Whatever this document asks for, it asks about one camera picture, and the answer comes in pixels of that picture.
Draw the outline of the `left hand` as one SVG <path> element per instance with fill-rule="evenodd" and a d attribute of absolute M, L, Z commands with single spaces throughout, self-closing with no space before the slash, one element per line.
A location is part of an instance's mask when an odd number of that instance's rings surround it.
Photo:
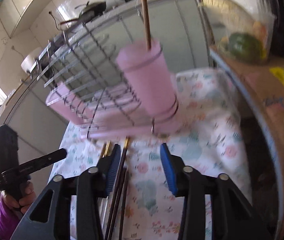
<path fill-rule="evenodd" d="M 1 198 L 5 205 L 12 209 L 20 209 L 22 214 L 25 214 L 29 207 L 36 199 L 36 194 L 34 192 L 34 185 L 32 182 L 28 182 L 25 187 L 25 195 L 19 201 L 17 201 L 13 196 L 8 194 L 6 191 L 1 192 Z"/>

